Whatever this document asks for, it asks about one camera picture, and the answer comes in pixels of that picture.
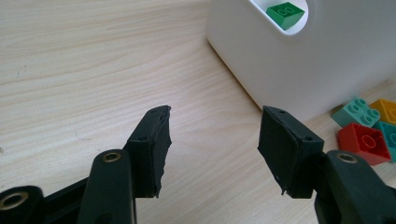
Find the white box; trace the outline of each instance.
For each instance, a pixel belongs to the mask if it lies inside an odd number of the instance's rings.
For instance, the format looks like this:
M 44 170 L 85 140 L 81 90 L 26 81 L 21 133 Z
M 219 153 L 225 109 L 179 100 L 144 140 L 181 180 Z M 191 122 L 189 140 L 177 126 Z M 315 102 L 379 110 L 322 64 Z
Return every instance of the white box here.
M 212 0 L 206 35 L 254 101 L 307 120 L 396 74 L 396 1 L 290 0 L 305 11 L 287 31 L 276 0 Z

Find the teal lego brick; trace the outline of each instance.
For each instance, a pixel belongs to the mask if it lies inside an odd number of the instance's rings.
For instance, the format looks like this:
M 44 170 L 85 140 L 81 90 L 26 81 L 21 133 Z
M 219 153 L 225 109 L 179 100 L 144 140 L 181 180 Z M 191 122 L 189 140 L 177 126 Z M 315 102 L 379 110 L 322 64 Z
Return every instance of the teal lego brick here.
M 373 127 L 379 121 L 380 114 L 376 109 L 372 109 L 361 98 L 355 98 L 340 110 L 332 114 L 341 127 L 346 127 L 350 123 L 359 123 L 366 127 Z
M 374 125 L 375 129 L 378 129 L 385 136 L 385 142 L 392 157 L 392 161 L 396 161 L 396 126 L 379 121 Z
M 268 7 L 265 12 L 283 30 L 287 30 L 295 25 L 304 15 L 302 9 L 290 2 Z

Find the wood grain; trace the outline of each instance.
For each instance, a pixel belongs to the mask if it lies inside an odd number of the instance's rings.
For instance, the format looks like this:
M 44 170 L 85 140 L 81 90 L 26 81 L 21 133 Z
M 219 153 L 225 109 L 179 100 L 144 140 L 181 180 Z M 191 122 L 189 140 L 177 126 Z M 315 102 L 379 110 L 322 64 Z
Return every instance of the wood grain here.
M 160 199 L 139 223 L 317 223 L 281 196 L 257 151 L 261 111 L 205 39 L 208 0 L 1 1 L 0 190 L 45 195 L 121 148 L 147 110 L 170 105 Z M 396 81 L 364 93 L 396 100 Z M 329 113 L 307 126 L 337 148 Z M 378 165 L 396 187 L 395 165 Z

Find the orange lego brick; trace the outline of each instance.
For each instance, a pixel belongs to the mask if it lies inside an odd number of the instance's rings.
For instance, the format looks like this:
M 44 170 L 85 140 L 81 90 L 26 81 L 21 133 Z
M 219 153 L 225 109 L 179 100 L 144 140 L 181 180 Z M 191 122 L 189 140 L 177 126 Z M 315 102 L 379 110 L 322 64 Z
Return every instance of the orange lego brick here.
M 396 125 L 396 103 L 385 100 L 378 99 L 374 103 L 370 104 L 371 108 L 374 108 L 379 111 L 381 114 L 380 120 Z

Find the lego stud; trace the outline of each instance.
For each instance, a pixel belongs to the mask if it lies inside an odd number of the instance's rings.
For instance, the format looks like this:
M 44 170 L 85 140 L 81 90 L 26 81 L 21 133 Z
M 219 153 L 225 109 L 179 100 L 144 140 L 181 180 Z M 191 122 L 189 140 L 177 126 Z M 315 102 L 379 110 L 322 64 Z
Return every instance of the lego stud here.
M 361 137 L 361 141 L 363 142 L 361 149 L 364 151 L 370 151 L 375 148 L 375 140 L 370 135 L 364 135 Z
M 9 194 L 0 201 L 0 211 L 6 211 L 18 207 L 29 198 L 29 194 L 24 191 Z
M 294 9 L 291 8 L 291 7 L 285 7 L 285 10 L 286 10 L 287 12 L 289 12 L 289 13 L 293 13 L 293 12 L 294 12 Z
M 347 162 L 347 163 L 357 163 L 358 159 L 355 157 L 348 155 L 346 153 L 338 153 L 337 158 L 341 161 Z
M 371 109 L 367 111 L 367 114 L 370 116 L 372 119 L 379 119 L 379 112 L 376 109 Z
M 113 162 L 117 161 L 121 158 L 121 154 L 118 152 L 109 152 L 105 156 L 103 156 L 104 162 Z
M 277 13 L 279 13 L 282 16 L 286 16 L 288 14 L 288 12 L 286 10 L 283 10 L 283 9 L 278 10 Z
M 355 100 L 355 104 L 358 105 L 358 106 L 365 106 L 366 102 L 363 99 L 361 99 L 361 98 L 357 98 Z
M 373 122 L 373 119 L 369 116 L 363 116 L 361 117 L 361 122 L 365 125 L 370 125 Z
M 359 112 L 359 107 L 357 105 L 349 105 L 347 110 L 352 114 L 357 114 Z

